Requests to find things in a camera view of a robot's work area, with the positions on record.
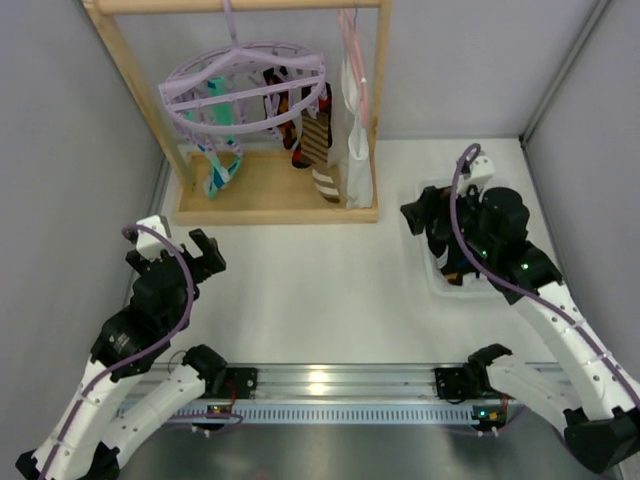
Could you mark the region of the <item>brown striped sock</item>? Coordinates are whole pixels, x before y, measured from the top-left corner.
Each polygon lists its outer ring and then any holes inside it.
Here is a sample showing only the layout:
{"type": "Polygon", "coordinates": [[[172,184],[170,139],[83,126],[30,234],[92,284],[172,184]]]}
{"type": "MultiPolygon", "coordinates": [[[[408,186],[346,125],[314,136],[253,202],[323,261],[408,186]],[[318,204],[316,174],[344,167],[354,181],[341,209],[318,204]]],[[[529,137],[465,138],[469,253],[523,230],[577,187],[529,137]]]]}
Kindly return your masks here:
{"type": "Polygon", "coordinates": [[[325,201],[339,204],[341,201],[338,181],[332,175],[329,164],[329,118],[325,113],[315,117],[302,112],[301,160],[311,168],[314,186],[325,201]]]}

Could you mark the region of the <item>purple round clip hanger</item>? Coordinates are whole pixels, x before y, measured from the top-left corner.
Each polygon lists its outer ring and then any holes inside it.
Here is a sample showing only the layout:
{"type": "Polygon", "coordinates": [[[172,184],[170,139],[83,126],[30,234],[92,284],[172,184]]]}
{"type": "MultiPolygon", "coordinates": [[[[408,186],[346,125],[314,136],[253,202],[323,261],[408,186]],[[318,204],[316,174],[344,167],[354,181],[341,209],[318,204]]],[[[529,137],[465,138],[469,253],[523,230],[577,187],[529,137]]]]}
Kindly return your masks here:
{"type": "Polygon", "coordinates": [[[196,133],[234,135],[236,139],[269,130],[277,135],[279,125],[296,119],[304,110],[315,109],[325,88],[322,54],[286,42],[241,42],[231,3],[225,1],[223,8],[231,43],[183,63],[159,85],[162,104],[175,131],[192,144],[196,133]],[[206,91],[206,82],[212,77],[226,79],[227,93],[194,97],[196,89],[206,91]],[[220,103],[231,105],[232,125],[213,120],[193,122],[184,117],[187,111],[205,111],[220,103]]]}

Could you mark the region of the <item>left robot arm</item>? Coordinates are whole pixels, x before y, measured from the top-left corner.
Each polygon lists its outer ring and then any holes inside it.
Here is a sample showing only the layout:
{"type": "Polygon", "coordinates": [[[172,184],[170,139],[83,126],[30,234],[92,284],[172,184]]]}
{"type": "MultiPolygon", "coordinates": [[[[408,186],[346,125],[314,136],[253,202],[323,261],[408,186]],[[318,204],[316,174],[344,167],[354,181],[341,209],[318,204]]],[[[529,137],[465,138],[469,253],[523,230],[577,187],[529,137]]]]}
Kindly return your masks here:
{"type": "Polygon", "coordinates": [[[190,231],[201,253],[175,246],[164,228],[138,223],[123,231],[134,244],[126,260],[138,273],[133,295],[102,326],[83,377],[63,417],[37,449],[15,466],[26,479],[116,479],[132,454],[181,407],[221,387],[227,363],[200,344],[124,415],[131,390],[189,325],[198,286],[226,262],[215,239],[190,231]]]}

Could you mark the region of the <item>black sock with blue accents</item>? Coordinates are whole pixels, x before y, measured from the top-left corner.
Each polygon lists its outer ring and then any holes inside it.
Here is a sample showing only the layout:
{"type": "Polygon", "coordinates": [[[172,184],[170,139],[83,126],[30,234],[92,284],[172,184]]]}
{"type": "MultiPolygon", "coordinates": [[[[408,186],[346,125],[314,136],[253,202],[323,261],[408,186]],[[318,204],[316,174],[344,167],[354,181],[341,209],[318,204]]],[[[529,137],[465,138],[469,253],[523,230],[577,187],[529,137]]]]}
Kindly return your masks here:
{"type": "Polygon", "coordinates": [[[427,238],[429,250],[435,259],[436,267],[442,275],[467,274],[474,271],[473,265],[462,253],[456,240],[440,241],[427,238]]]}

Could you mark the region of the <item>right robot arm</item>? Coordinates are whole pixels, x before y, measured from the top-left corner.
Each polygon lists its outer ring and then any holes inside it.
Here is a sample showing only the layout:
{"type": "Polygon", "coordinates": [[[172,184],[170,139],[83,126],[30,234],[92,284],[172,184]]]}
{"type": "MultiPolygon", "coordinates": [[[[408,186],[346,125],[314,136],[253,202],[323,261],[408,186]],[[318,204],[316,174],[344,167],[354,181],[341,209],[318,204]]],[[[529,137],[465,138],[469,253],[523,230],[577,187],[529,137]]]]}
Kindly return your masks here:
{"type": "Polygon", "coordinates": [[[637,454],[639,384],[580,314],[555,264],[529,240],[530,212],[521,195],[507,187],[470,187],[458,195],[429,186],[400,212],[413,235],[458,246],[533,328],[571,383],[564,389],[492,344],[464,364],[472,387],[505,394],[544,418],[593,473],[637,454]]]}

